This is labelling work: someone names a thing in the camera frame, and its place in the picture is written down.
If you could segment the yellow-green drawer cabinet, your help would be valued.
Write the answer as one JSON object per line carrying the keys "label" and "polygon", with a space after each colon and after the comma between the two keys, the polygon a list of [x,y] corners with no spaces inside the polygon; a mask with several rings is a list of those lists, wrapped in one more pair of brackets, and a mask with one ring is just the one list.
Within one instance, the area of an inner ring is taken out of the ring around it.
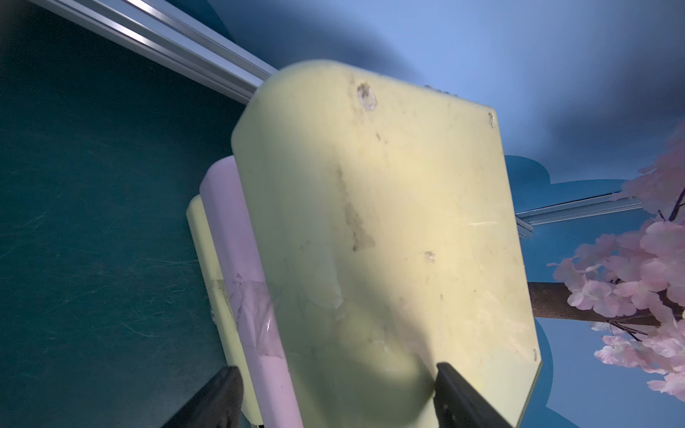
{"label": "yellow-green drawer cabinet", "polygon": [[496,112],[340,62],[263,82],[187,209],[255,427],[508,427],[542,363]]}

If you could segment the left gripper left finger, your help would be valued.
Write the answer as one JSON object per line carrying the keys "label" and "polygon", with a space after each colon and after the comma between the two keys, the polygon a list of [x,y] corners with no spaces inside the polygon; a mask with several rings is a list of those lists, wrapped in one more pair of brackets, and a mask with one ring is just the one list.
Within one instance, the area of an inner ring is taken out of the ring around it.
{"label": "left gripper left finger", "polygon": [[223,367],[162,428],[237,428],[244,382],[238,367]]}

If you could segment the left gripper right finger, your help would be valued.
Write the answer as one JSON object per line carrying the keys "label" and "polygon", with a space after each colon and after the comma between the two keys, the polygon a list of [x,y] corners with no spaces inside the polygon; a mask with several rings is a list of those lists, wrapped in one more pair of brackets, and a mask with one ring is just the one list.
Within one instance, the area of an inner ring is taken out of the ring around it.
{"label": "left gripper right finger", "polygon": [[437,364],[433,405],[440,428],[508,428],[511,424],[451,364]]}

